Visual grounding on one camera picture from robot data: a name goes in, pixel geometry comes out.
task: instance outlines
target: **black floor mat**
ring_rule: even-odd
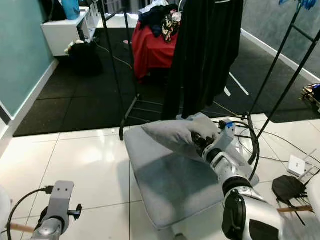
[[[99,44],[108,48],[104,30],[97,29],[95,35],[100,39]],[[110,28],[109,35],[114,55],[130,63],[129,51],[124,49],[123,44],[123,40],[126,39],[125,29]],[[103,64],[103,74],[93,77],[79,76],[71,68],[69,60],[62,59],[15,132],[15,137],[112,128],[120,125],[123,111],[120,108],[121,102],[112,61],[105,50],[97,47],[96,51]],[[231,112],[242,114],[249,111],[273,59],[269,53],[242,37],[239,56],[232,65],[231,72],[249,92],[249,96],[229,77],[226,87],[231,96],[223,93],[215,98],[215,101],[224,108],[213,104],[204,109],[205,114],[214,118],[231,116]],[[135,96],[132,72],[122,62],[115,60],[115,65],[123,104],[128,109]],[[293,74],[294,71],[279,60],[253,113],[268,115]],[[167,76],[168,70],[154,70],[151,76],[144,79],[143,84],[138,84],[138,92],[142,100],[163,103]],[[311,83],[305,78],[298,77],[272,118],[273,122],[283,123],[320,118],[314,106],[299,99],[302,88],[309,84]],[[149,121],[160,119],[161,105],[139,102],[135,108],[130,115],[133,118],[128,119],[127,125],[144,123],[139,119]]]

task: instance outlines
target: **white cabinet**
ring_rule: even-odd
[[[80,40],[82,32],[87,42],[95,34],[100,20],[97,3],[91,7],[80,7],[80,16],[74,20],[50,21],[41,25],[50,50],[54,56],[66,56],[64,50],[75,40]]]

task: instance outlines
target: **robotic hand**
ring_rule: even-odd
[[[197,152],[218,176],[224,194],[222,230],[231,240],[279,240],[283,235],[283,220],[278,211],[253,189],[241,172],[239,161],[226,152],[235,136],[235,124],[220,122],[221,132],[203,139],[192,133]]]
[[[58,240],[69,227],[69,216],[77,220],[82,211],[69,210],[69,202],[75,184],[72,181],[57,181],[53,187],[48,207],[41,213],[31,240]]]

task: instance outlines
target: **red garment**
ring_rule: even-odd
[[[140,30],[138,21],[132,35],[135,76],[141,79],[150,69],[171,68],[177,38],[178,33],[171,37],[170,43],[166,43],[162,36],[155,37],[148,26]]]

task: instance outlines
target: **gray wall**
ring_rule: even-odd
[[[53,61],[39,0],[0,0],[0,101],[15,115]]]
[[[242,28],[272,48],[278,50],[297,9],[290,0],[279,5],[279,0],[247,0],[243,12]],[[296,24],[315,37],[320,30],[320,2],[310,11],[302,9]],[[296,30],[287,41],[283,54],[300,63],[311,42]],[[320,44],[317,45],[305,68],[320,78]]]

